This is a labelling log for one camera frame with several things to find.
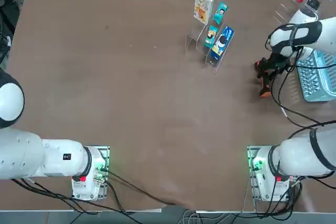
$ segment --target brown tablecloth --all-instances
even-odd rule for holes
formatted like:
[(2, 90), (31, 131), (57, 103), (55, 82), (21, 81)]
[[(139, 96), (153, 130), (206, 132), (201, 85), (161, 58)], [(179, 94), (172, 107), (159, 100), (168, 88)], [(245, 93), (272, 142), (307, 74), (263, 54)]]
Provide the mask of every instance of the brown tablecloth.
[[(109, 145), (110, 167), (162, 199), (241, 210), (247, 145), (281, 143), (296, 128), (271, 99), (259, 97), (253, 69), (269, 56), (264, 42), (278, 26), (273, 14), (281, 0), (223, 1), (236, 33), (214, 75), (192, 47), (185, 52), (194, 0), (25, 0), (8, 67), (26, 97), (16, 127)], [(304, 103), (292, 77), (296, 93), (285, 87), (284, 104), (332, 118), (334, 103)], [(70, 178), (38, 181), (71, 195)], [(114, 184), (126, 209), (162, 206)], [(0, 209), (68, 208), (10, 181), (0, 188)], [(297, 210), (334, 211), (333, 199), (332, 191), (306, 182)], [(115, 207), (112, 193), (102, 203)], [(253, 210), (250, 193), (245, 209)]]

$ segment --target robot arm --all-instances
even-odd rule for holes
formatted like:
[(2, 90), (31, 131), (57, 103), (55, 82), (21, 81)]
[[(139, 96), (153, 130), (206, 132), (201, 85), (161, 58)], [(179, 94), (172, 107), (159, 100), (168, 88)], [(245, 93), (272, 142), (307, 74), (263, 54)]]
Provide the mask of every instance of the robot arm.
[(101, 199), (107, 162), (95, 147), (72, 140), (41, 139), (12, 129), (0, 130), (0, 179), (70, 176), (72, 194), (82, 200)]
[(307, 8), (298, 10), (288, 24), (279, 26), (269, 36), (272, 52), (288, 57), (293, 48), (304, 46), (301, 59), (307, 58), (313, 49), (336, 55), (336, 17), (317, 19)]

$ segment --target black cable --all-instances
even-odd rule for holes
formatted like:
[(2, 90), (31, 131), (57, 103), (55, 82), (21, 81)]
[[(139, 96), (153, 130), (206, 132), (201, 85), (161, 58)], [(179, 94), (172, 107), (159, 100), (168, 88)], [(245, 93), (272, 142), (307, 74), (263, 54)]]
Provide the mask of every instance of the black cable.
[(306, 69), (325, 69), (325, 68), (332, 68), (332, 67), (336, 66), (336, 63), (328, 65), (328, 66), (324, 66), (324, 67), (305, 67), (305, 66), (297, 65), (296, 63), (294, 64), (294, 66), (296, 68), (306, 68)]
[(334, 171), (332, 171), (332, 172), (330, 172), (330, 173), (328, 173), (328, 174), (326, 174), (326, 175), (323, 175), (323, 176), (319, 176), (319, 177), (316, 177), (316, 176), (309, 176), (309, 178), (317, 178), (317, 179), (325, 179), (325, 178), (329, 178), (329, 177), (331, 177), (332, 175), (334, 175)]
[(326, 122), (322, 122), (322, 123), (315, 123), (315, 124), (312, 124), (310, 126), (307, 126), (307, 127), (304, 127), (304, 128), (301, 128), (301, 129), (295, 131), (294, 133), (292, 133), (289, 136), (289, 138), (292, 138), (293, 136), (295, 136), (296, 134), (298, 134), (301, 131), (308, 130), (308, 129), (311, 129), (311, 128), (317, 127), (317, 126), (325, 126), (325, 125), (334, 124), (334, 123), (336, 123), (336, 120), (326, 121)]
[(306, 115), (303, 115), (303, 114), (301, 114), (301, 113), (299, 113), (299, 112), (297, 112), (297, 111), (291, 110), (291, 109), (289, 109), (289, 108), (283, 106), (282, 104), (280, 104), (280, 103), (275, 99), (274, 94), (273, 94), (274, 80), (275, 80), (275, 77), (273, 78), (272, 83), (271, 83), (271, 96), (272, 96), (273, 100), (275, 101), (275, 103), (276, 103), (278, 106), (280, 106), (280, 107), (283, 108), (284, 110), (287, 110), (287, 111), (289, 111), (289, 112), (291, 112), (291, 113), (294, 113), (294, 114), (296, 114), (296, 115), (299, 115), (299, 116), (301, 116), (301, 117), (303, 117), (303, 118), (306, 118), (306, 119), (308, 119), (308, 120), (310, 120), (310, 121), (312, 121), (312, 122), (316, 122), (316, 123), (318, 123), (318, 124), (321, 124), (319, 121), (316, 121), (316, 120), (313, 119), (313, 118), (310, 118), (310, 117), (308, 117), (308, 116), (306, 116)]
[[(279, 168), (280, 168), (280, 160), (278, 161), (277, 173), (279, 172)], [(267, 210), (265, 212), (266, 214), (271, 209), (271, 204), (272, 204), (272, 201), (273, 201), (276, 184), (277, 184), (277, 180), (276, 180), (276, 178), (274, 178), (273, 190), (272, 190), (272, 194), (271, 194), (271, 199), (270, 199), (269, 204), (268, 204), (268, 208), (267, 208)]]
[(204, 224), (204, 223), (203, 223), (203, 220), (202, 220), (202, 217), (201, 217), (200, 214), (198, 214), (198, 217), (199, 217), (199, 219), (201, 220), (201, 223)]
[(278, 75), (278, 73), (279, 73), (279, 72), (277, 71), (276, 74), (275, 74), (275, 76), (274, 76), (274, 78), (272, 79), (272, 82), (271, 82), (271, 96), (272, 96), (273, 100), (275, 101), (275, 103), (276, 103), (278, 106), (280, 106), (281, 108), (283, 108), (284, 110), (287, 110), (287, 111), (289, 111), (289, 112), (291, 112), (291, 113), (294, 113), (294, 114), (299, 115), (299, 116), (301, 116), (301, 117), (303, 117), (303, 118), (306, 118), (306, 119), (308, 119), (308, 120), (310, 120), (310, 121), (312, 121), (312, 122), (315, 122), (315, 123), (319, 123), (319, 124), (320, 124), (319, 121), (317, 121), (317, 120), (315, 120), (315, 119), (313, 119), (313, 118), (310, 118), (310, 117), (308, 117), (308, 116), (306, 116), (306, 115), (304, 115), (304, 114), (301, 114), (301, 113), (299, 113), (299, 112), (297, 112), (297, 111), (291, 110), (291, 109), (289, 109), (289, 108), (283, 106), (281, 103), (279, 103), (279, 102), (275, 99), (274, 94), (273, 94), (273, 86), (274, 86), (274, 81), (275, 81), (276, 76)]
[(83, 212), (81, 212), (75, 219), (73, 219), (72, 222), (70, 222), (69, 224), (73, 224), (82, 214), (84, 214)]
[(321, 181), (321, 180), (319, 180), (319, 179), (317, 179), (317, 178), (314, 178), (314, 177), (309, 177), (309, 178), (311, 178), (311, 179), (313, 179), (313, 180), (315, 180), (315, 181), (317, 181), (317, 182), (319, 182), (319, 183), (325, 185), (326, 187), (328, 187), (328, 188), (330, 188), (330, 189), (334, 189), (334, 190), (336, 190), (336, 187), (335, 187), (335, 186), (328, 185), (327, 183), (325, 183), (325, 182), (323, 182), (323, 181)]
[(235, 222), (235, 220), (238, 218), (238, 215), (236, 215), (233, 219), (232, 219), (232, 221), (231, 221), (231, 224), (233, 224), (233, 222)]
[(111, 190), (113, 192), (113, 195), (114, 195), (114, 198), (115, 198), (115, 201), (117, 202), (117, 205), (118, 205), (119, 209), (126, 215), (134, 214), (134, 212), (126, 212), (125, 209), (123, 209), (114, 186), (112, 186), (112, 184), (110, 182), (108, 182), (107, 180), (105, 181), (105, 183), (111, 188)]
[(90, 202), (90, 201), (86, 201), (86, 200), (82, 200), (82, 199), (66, 197), (66, 196), (64, 196), (64, 195), (62, 195), (62, 194), (41, 192), (38, 188), (33, 187), (34, 189), (31, 189), (30, 187), (27, 187), (27, 186), (23, 185), (22, 183), (20, 183), (20, 182), (17, 181), (16, 179), (12, 179), (12, 181), (13, 181), (14, 183), (18, 184), (20, 187), (25, 188), (26, 190), (31, 191), (31, 192), (36, 193), (36, 194), (44, 195), (44, 196), (47, 196), (47, 197), (50, 197), (50, 198), (56, 198), (56, 199), (62, 198), (62, 199), (65, 199), (65, 200), (84, 202), (84, 203), (86, 203), (86, 204), (93, 205), (93, 206), (96, 206), (96, 207), (101, 207), (101, 208), (105, 208), (105, 209), (108, 209), (108, 210), (116, 211), (116, 212), (119, 212), (119, 213), (121, 213), (122, 215), (126, 216), (127, 218), (133, 220), (134, 222), (136, 222), (136, 223), (138, 223), (138, 224), (142, 224), (141, 222), (135, 220), (135, 219), (132, 218), (131, 216), (129, 216), (129, 215), (125, 215), (123, 212), (121, 212), (121, 211), (119, 211), (119, 210), (117, 210), (117, 209), (114, 209), (114, 208), (112, 208), (112, 207), (103, 206), (103, 205), (96, 204), (96, 203), (93, 203), (93, 202)]
[[(297, 60), (299, 59), (301, 53), (302, 53), (302, 52), (297, 52), (297, 55), (296, 55), (296, 57), (295, 57), (295, 62), (297, 62)], [(281, 104), (281, 101), (280, 101), (280, 93), (281, 93), (282, 87), (284, 86), (284, 84), (285, 84), (285, 82), (286, 82), (286, 80), (287, 80), (289, 74), (292, 73), (292, 72), (294, 71), (294, 69), (295, 69), (294, 66), (291, 67), (291, 68), (289, 69), (289, 71), (287, 71), (287, 74), (286, 74), (284, 80), (282, 81), (282, 84), (281, 84), (280, 89), (279, 89), (279, 92), (278, 92), (278, 102), (279, 102), (279, 104)], [(289, 122), (291, 122), (292, 124), (296, 125), (297, 127), (301, 127), (301, 128), (304, 128), (304, 127), (305, 127), (305, 126), (303, 126), (303, 125), (301, 125), (301, 124), (298, 124), (298, 123), (294, 122), (291, 118), (289, 118), (288, 115), (286, 115), (286, 118), (287, 118), (287, 120), (288, 120)]]
[(106, 170), (105, 168), (101, 169), (101, 171), (103, 171), (103, 172), (108, 172), (108, 173), (111, 174), (112, 176), (114, 176), (114, 177), (120, 179), (121, 181), (123, 181), (123, 182), (125, 182), (126, 184), (130, 185), (130, 186), (133, 187), (134, 189), (138, 190), (139, 192), (141, 192), (141, 193), (147, 195), (148, 197), (150, 197), (150, 198), (152, 198), (152, 199), (154, 199), (154, 200), (156, 200), (156, 201), (158, 201), (158, 202), (160, 202), (160, 203), (163, 203), (163, 204), (166, 204), (166, 205), (175, 205), (174, 203), (170, 203), (170, 202), (168, 202), (168, 201), (159, 199), (159, 198), (157, 198), (157, 197), (155, 197), (155, 196), (153, 196), (153, 195), (147, 193), (145, 190), (143, 190), (143, 189), (141, 189), (141, 188), (135, 186), (134, 184), (128, 182), (127, 180), (123, 179), (122, 177), (118, 176), (117, 174), (115, 174), (115, 173), (113, 173), (113, 172), (111, 172), (111, 171), (109, 171), (109, 170)]
[(74, 203), (80, 210), (78, 210), (77, 208), (75, 208), (73, 205), (71, 205), (70, 203), (66, 202), (66, 200), (62, 199), (59, 197), (59, 195), (57, 194), (54, 194), (52, 191), (48, 190), (47, 188), (43, 187), (42, 185), (40, 185), (39, 183), (37, 182), (34, 182), (34, 184), (36, 184), (37, 186), (41, 187), (43, 190), (40, 190), (38, 188), (35, 188), (33, 186), (31, 186), (27, 181), (25, 181), (24, 179), (21, 179), (21, 181), (27, 186), (29, 187), (30, 189), (32, 190), (37, 190), (37, 191), (40, 191), (40, 192), (47, 192), (47, 193), (50, 193), (50, 194), (53, 194), (57, 199), (63, 201), (65, 204), (67, 204), (70, 208), (74, 209), (74, 211), (76, 212), (79, 212), (79, 213), (85, 213), (85, 214), (88, 214), (88, 215), (97, 215), (98, 213), (97, 212), (87, 212), (85, 211), (77, 202), (73, 201), (72, 199), (69, 199), (70, 202)]

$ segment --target black strap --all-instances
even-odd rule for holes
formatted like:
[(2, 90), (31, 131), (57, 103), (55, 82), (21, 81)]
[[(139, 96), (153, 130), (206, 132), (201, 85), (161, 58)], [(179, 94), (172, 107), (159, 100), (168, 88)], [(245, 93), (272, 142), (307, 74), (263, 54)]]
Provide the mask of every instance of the black strap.
[(2, 19), (5, 23), (5, 25), (8, 27), (9, 31), (12, 33), (12, 35), (14, 35), (15, 33), (15, 27), (12, 25), (12, 23), (9, 21), (8, 17), (6, 16), (6, 14), (4, 13), (4, 11), (2, 10), (2, 8), (0, 8), (0, 13), (2, 15)]
[(322, 165), (324, 165), (329, 170), (336, 170), (336, 167), (330, 164), (330, 162), (326, 159), (326, 157), (322, 153), (319, 143), (317, 142), (316, 130), (317, 129), (312, 129), (309, 132), (309, 140), (310, 140), (311, 147), (313, 148), (313, 151), (315, 152), (316, 157), (319, 159)]

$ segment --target cable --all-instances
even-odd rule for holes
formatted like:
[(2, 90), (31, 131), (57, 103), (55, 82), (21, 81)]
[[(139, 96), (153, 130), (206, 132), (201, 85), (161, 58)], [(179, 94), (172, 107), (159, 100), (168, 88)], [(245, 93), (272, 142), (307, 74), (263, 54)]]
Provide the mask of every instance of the cable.
[(119, 209), (126, 215), (132, 215), (134, 214), (134, 212), (126, 212), (125, 209), (123, 209), (123, 207), (121, 206), (120, 200), (118, 198), (117, 192), (115, 190), (115, 188), (112, 186), (112, 184), (110, 182), (108, 182), (107, 180), (105, 181), (105, 183), (111, 188), (115, 201), (117, 202), (117, 205), (119, 207)]
[(203, 223), (203, 220), (202, 220), (202, 217), (201, 217), (200, 214), (198, 214), (198, 217), (199, 217), (199, 219), (201, 220), (201, 223), (204, 224), (204, 223)]
[(335, 186), (328, 185), (327, 183), (325, 183), (325, 182), (323, 182), (323, 181), (321, 181), (321, 180), (319, 180), (319, 179), (317, 179), (317, 178), (314, 178), (314, 177), (309, 177), (309, 178), (311, 178), (311, 179), (317, 181), (318, 183), (323, 184), (324, 186), (326, 186), (326, 187), (328, 187), (328, 188), (330, 188), (330, 189), (334, 189), (334, 190), (336, 190), (336, 187), (335, 187)]
[(69, 201), (71, 201), (72, 203), (74, 203), (74, 204), (80, 209), (80, 210), (78, 210), (78, 209), (75, 208), (73, 205), (71, 205), (70, 203), (66, 202), (64, 199), (62, 199), (61, 197), (59, 197), (58, 194), (54, 194), (52, 191), (50, 191), (50, 190), (48, 190), (47, 188), (43, 187), (43, 186), (40, 185), (39, 183), (32, 181), (31, 179), (29, 179), (29, 180), (30, 180), (32, 183), (34, 183), (35, 185), (41, 187), (44, 191), (42, 191), (42, 190), (40, 190), (40, 189), (38, 189), (38, 188), (35, 188), (35, 187), (31, 186), (29, 183), (27, 183), (27, 181), (25, 181), (24, 179), (21, 179), (21, 181), (22, 181), (27, 187), (29, 187), (30, 189), (32, 189), (32, 190), (37, 190), (37, 191), (40, 191), (40, 192), (42, 192), (42, 193), (43, 193), (43, 192), (47, 192), (47, 193), (53, 194), (53, 195), (55, 196), (55, 198), (57, 198), (57, 199), (63, 201), (63, 202), (66, 203), (70, 208), (73, 208), (74, 211), (76, 211), (76, 212), (79, 212), (79, 213), (83, 212), (83, 213), (86, 213), (86, 214), (88, 214), (88, 215), (96, 215), (96, 214), (98, 214), (97, 212), (87, 212), (87, 211), (85, 211), (85, 210), (84, 210), (84, 209), (83, 209), (77, 202), (73, 201), (72, 199), (69, 199)]
[(183, 216), (178, 220), (178, 222), (176, 224), (180, 224), (181, 221), (184, 224), (184, 219), (190, 219), (190, 217), (191, 217), (191, 219), (197, 219), (197, 220), (200, 220), (201, 222), (202, 222), (202, 220), (218, 220), (218, 219), (221, 219), (221, 220), (219, 220), (221, 222), (231, 215), (231, 214), (223, 213), (223, 214), (221, 214), (220, 216), (217, 216), (217, 217), (204, 217), (204, 216), (201, 216), (201, 214), (191, 213), (191, 216), (185, 216), (185, 214), (188, 211), (193, 212), (192, 210), (188, 210), (188, 209), (185, 210), (183, 212)]
[(116, 212), (119, 212), (121, 213), (122, 215), (126, 216), (127, 218), (133, 220), (134, 222), (138, 223), (138, 224), (142, 224), (141, 222), (135, 220), (134, 218), (132, 218), (131, 216), (129, 215), (125, 215), (123, 212), (117, 210), (117, 209), (114, 209), (112, 207), (108, 207), (108, 206), (103, 206), (103, 205), (100, 205), (100, 204), (96, 204), (96, 203), (93, 203), (93, 202), (90, 202), (90, 201), (86, 201), (86, 200), (82, 200), (82, 199), (77, 199), (77, 198), (70, 198), (70, 197), (66, 197), (62, 194), (56, 194), (56, 193), (47, 193), (47, 192), (43, 192), (41, 191), (40, 189), (38, 188), (35, 188), (35, 187), (28, 187), (28, 186), (25, 186), (23, 185), (22, 183), (20, 183), (19, 181), (17, 181), (16, 179), (12, 179), (12, 181), (16, 184), (18, 184), (20, 187), (22, 188), (25, 188), (26, 190), (28, 191), (31, 191), (33, 193), (37, 193), (37, 194), (40, 194), (40, 195), (44, 195), (44, 196), (47, 196), (47, 197), (50, 197), (50, 198), (56, 198), (56, 199), (64, 199), (64, 200), (71, 200), (71, 201), (78, 201), (78, 202), (84, 202), (86, 204), (89, 204), (89, 205), (93, 205), (93, 206), (96, 206), (96, 207), (101, 207), (101, 208), (105, 208), (105, 209), (108, 209), (108, 210), (112, 210), (112, 211), (116, 211)]
[(69, 224), (73, 224), (82, 214), (84, 214), (83, 212), (81, 212), (75, 219), (73, 219), (72, 222), (70, 222)]
[(150, 197), (150, 198), (152, 198), (152, 199), (154, 199), (154, 200), (156, 200), (156, 201), (158, 201), (158, 202), (160, 202), (160, 203), (163, 203), (163, 204), (166, 204), (166, 205), (175, 205), (174, 203), (170, 203), (170, 202), (168, 202), (168, 201), (161, 200), (161, 199), (159, 199), (159, 198), (157, 198), (157, 197), (155, 197), (155, 196), (153, 196), (153, 195), (147, 193), (145, 190), (143, 190), (143, 189), (141, 189), (141, 188), (135, 186), (134, 184), (128, 182), (127, 180), (123, 179), (122, 177), (118, 176), (117, 174), (115, 174), (115, 173), (113, 173), (113, 172), (111, 172), (111, 171), (109, 171), (109, 170), (106, 170), (105, 168), (102, 168), (101, 171), (103, 171), (103, 172), (107, 172), (107, 173), (111, 174), (112, 176), (114, 176), (114, 177), (120, 179), (121, 181), (125, 182), (125, 183), (128, 184), (129, 186), (131, 186), (131, 187), (133, 187), (134, 189), (138, 190), (139, 192), (141, 192), (141, 193), (147, 195), (148, 197)]
[[(279, 172), (279, 168), (280, 168), (280, 160), (278, 161), (277, 173)], [(271, 208), (276, 184), (277, 184), (277, 180), (276, 180), (276, 178), (274, 178), (274, 185), (273, 185), (273, 190), (272, 190), (272, 194), (271, 194), (271, 200), (269, 201), (269, 205), (268, 205), (268, 208), (267, 208), (265, 213), (268, 213), (269, 209)]]
[(328, 65), (328, 66), (324, 66), (324, 67), (305, 67), (305, 66), (297, 65), (296, 63), (294, 64), (294, 66), (295, 66), (296, 68), (306, 68), (306, 69), (325, 69), (325, 68), (331, 68), (331, 67), (336, 66), (336, 63), (335, 63), (335, 64)]
[[(295, 51), (293, 51), (293, 52), (289, 55), (288, 58), (290, 58), (290, 57), (294, 54), (294, 52), (295, 52)], [(297, 112), (297, 111), (291, 110), (291, 109), (289, 109), (289, 108), (287, 108), (287, 107), (281, 105), (281, 103), (279, 103), (279, 102), (275, 99), (274, 94), (273, 94), (273, 86), (274, 86), (274, 81), (275, 81), (275, 79), (276, 79), (276, 76), (279, 74), (279, 71), (278, 71), (278, 70), (276, 70), (276, 71), (277, 71), (277, 72), (276, 72), (276, 74), (275, 74), (275, 76), (274, 76), (274, 78), (272, 79), (272, 82), (271, 82), (271, 96), (272, 96), (273, 100), (275, 101), (275, 103), (276, 103), (278, 106), (280, 106), (281, 108), (283, 108), (283, 109), (285, 109), (285, 110), (287, 110), (287, 111), (289, 111), (289, 112), (291, 112), (291, 113), (294, 113), (294, 114), (299, 115), (299, 116), (301, 116), (301, 117), (303, 117), (303, 118), (306, 118), (306, 119), (308, 119), (308, 120), (310, 120), (310, 121), (312, 121), (312, 122), (315, 122), (315, 123), (319, 123), (319, 124), (320, 124), (319, 121), (317, 121), (317, 120), (315, 120), (315, 119), (313, 119), (313, 118), (310, 118), (310, 117), (308, 117), (308, 116), (306, 116), (306, 115), (304, 115), (304, 114), (301, 114), (301, 113), (299, 113), (299, 112)]]
[(295, 136), (296, 134), (298, 134), (301, 131), (308, 130), (308, 129), (311, 129), (311, 128), (317, 127), (317, 126), (325, 126), (325, 125), (334, 124), (334, 123), (336, 123), (336, 120), (326, 121), (326, 122), (323, 122), (323, 123), (315, 123), (315, 124), (312, 124), (310, 126), (307, 126), (307, 127), (304, 127), (304, 128), (301, 128), (301, 129), (295, 131), (294, 133), (292, 133), (289, 136), (289, 138), (292, 138), (293, 136)]
[[(295, 57), (295, 62), (297, 62), (297, 60), (299, 59), (301, 53), (302, 53), (302, 52), (297, 52), (297, 55), (296, 55), (296, 57)], [(286, 74), (284, 80), (282, 81), (282, 84), (281, 84), (280, 89), (279, 89), (279, 91), (278, 91), (278, 102), (279, 102), (279, 104), (281, 104), (281, 101), (280, 101), (280, 93), (281, 93), (282, 87), (284, 86), (284, 84), (285, 84), (285, 82), (286, 82), (286, 80), (287, 80), (289, 74), (292, 73), (292, 72), (294, 71), (294, 69), (295, 69), (294, 66), (290, 67), (290, 69), (287, 71), (287, 74)], [(291, 122), (292, 124), (296, 125), (297, 127), (301, 127), (301, 128), (304, 128), (304, 127), (305, 127), (305, 126), (303, 126), (303, 125), (301, 125), (301, 124), (298, 124), (298, 123), (294, 122), (291, 118), (289, 118), (288, 115), (287, 115), (287, 113), (286, 113), (283, 109), (282, 109), (282, 112), (284, 113), (284, 115), (285, 115), (285, 117), (287, 118), (287, 120), (288, 120), (289, 122)]]

